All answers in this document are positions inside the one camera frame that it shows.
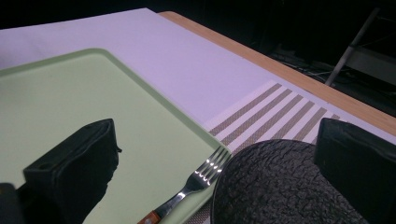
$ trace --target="gray fuzzy object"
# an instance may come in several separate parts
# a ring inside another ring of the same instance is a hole
[[[368,223],[320,173],[314,152],[269,140],[237,153],[215,186],[211,223]]]

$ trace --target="fork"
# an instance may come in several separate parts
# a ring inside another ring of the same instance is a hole
[[[187,179],[186,185],[175,196],[148,213],[137,224],[156,224],[166,217],[187,195],[207,189],[220,175],[231,154],[224,147],[216,151],[204,161]]]

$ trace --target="dark background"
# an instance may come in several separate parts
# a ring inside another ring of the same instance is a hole
[[[175,11],[263,54],[279,44],[307,62],[336,64],[374,7],[362,43],[396,55],[395,0],[14,0],[0,3],[0,29],[147,7]]]

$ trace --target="chair leg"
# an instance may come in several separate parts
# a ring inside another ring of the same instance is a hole
[[[363,26],[359,30],[358,34],[355,36],[355,38],[352,40],[352,42],[346,48],[346,51],[344,52],[343,56],[340,58],[340,60],[338,61],[337,65],[332,70],[332,73],[327,78],[327,80],[325,82],[326,85],[328,85],[328,86],[332,85],[332,82],[338,76],[338,74],[340,73],[340,71],[344,67],[344,65],[347,63],[347,60],[350,58],[350,56],[352,55],[355,47],[361,41],[361,38],[366,33],[366,31],[369,28],[369,26],[371,25],[371,23],[374,21],[374,19],[375,19],[376,15],[378,14],[378,12],[379,12],[379,7],[376,7],[375,9],[373,9],[373,11],[371,12],[370,16],[367,18],[366,22],[363,24]]]

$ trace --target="black object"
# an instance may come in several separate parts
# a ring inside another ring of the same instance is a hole
[[[315,164],[370,223],[396,223],[396,146],[350,123],[323,119]]]
[[[0,223],[24,224],[17,191],[9,183],[0,183]]]
[[[82,127],[26,167],[26,183],[18,189],[25,223],[82,223],[105,195],[119,152],[114,122],[104,119]]]
[[[211,223],[367,223],[321,175],[314,151],[269,140],[237,153],[215,186]]]

